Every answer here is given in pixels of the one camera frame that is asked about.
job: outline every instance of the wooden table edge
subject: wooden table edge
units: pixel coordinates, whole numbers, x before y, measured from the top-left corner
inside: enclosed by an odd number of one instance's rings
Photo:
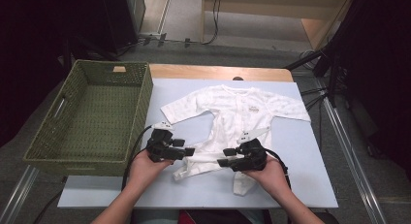
[[[175,64],[149,64],[151,76],[157,79],[244,80],[293,82],[291,72],[278,68],[225,67]]]

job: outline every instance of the person's left hand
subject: person's left hand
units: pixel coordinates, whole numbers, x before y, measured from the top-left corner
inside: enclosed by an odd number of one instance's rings
[[[148,151],[145,149],[136,156],[130,168],[128,184],[138,185],[142,189],[145,189],[154,181],[161,171],[174,162],[173,160],[164,160],[154,163],[148,157],[148,154]]]

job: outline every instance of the black equipment stand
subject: black equipment stand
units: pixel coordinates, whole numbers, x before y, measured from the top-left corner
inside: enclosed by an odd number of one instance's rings
[[[348,48],[346,48],[344,44],[344,39],[345,41],[346,39],[349,39],[349,36],[347,35],[349,34],[349,31],[347,31],[347,29],[354,29],[359,27],[354,25],[354,19],[358,15],[361,8],[364,6],[365,1],[366,0],[353,0],[350,9],[347,12],[346,18],[341,22],[341,25],[339,26],[330,42],[327,43],[323,48],[320,48],[306,55],[306,57],[283,67],[283,69],[292,71],[299,66],[320,57],[312,72],[315,77],[323,77],[328,69],[331,69],[327,96],[334,108],[335,102],[333,98],[335,94],[338,71],[341,67],[340,58],[341,54],[343,54],[344,51],[348,50]]]

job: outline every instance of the hand-mounted device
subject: hand-mounted device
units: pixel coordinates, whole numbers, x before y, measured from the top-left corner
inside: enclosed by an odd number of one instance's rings
[[[172,132],[165,129],[153,130],[146,147],[153,162],[160,162],[163,159],[181,160],[183,157],[193,156],[195,148],[175,148],[184,146],[185,141],[183,139],[173,140],[172,136]]]
[[[249,170],[262,171],[267,163],[266,152],[268,152],[270,155],[274,156],[280,163],[287,183],[291,187],[290,179],[288,178],[288,168],[285,166],[284,162],[281,160],[278,154],[276,154],[272,150],[264,148],[260,144],[260,141],[257,139],[258,136],[266,133],[268,130],[269,128],[264,128],[243,132],[237,140],[237,143],[240,144],[240,146],[237,148],[226,148],[223,150],[223,152],[226,156],[243,154],[244,157],[235,159],[219,159],[217,160],[217,162],[220,167],[229,167],[234,172]]]

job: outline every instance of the table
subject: table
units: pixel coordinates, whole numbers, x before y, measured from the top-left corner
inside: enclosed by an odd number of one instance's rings
[[[159,114],[160,106],[175,100],[176,96],[198,89],[205,84],[214,85],[223,82],[231,87],[260,86],[277,90],[280,94],[296,99],[300,98],[297,86],[291,82],[292,77],[287,70],[155,64],[151,64],[150,68],[154,88],[146,123],[164,120],[164,117]],[[242,77],[247,81],[232,80],[234,77]],[[277,127],[271,127],[275,130],[272,131],[273,144],[278,145],[275,151],[290,168],[293,191],[309,207],[337,208],[310,123],[285,118],[276,118],[274,121]],[[176,138],[186,139],[186,145],[195,141],[201,142],[207,137],[211,122],[212,116],[203,114],[198,118],[177,123],[173,133]],[[149,134],[147,132],[144,135],[142,144],[146,143]],[[256,186],[244,197],[234,195],[232,192],[234,173],[230,169],[174,181],[171,173],[181,165],[181,161],[176,161],[174,165],[163,171],[142,194],[136,203],[136,208],[279,207],[278,203],[260,186]],[[121,177],[69,176],[58,206],[60,208],[106,207],[118,195],[120,187]]]

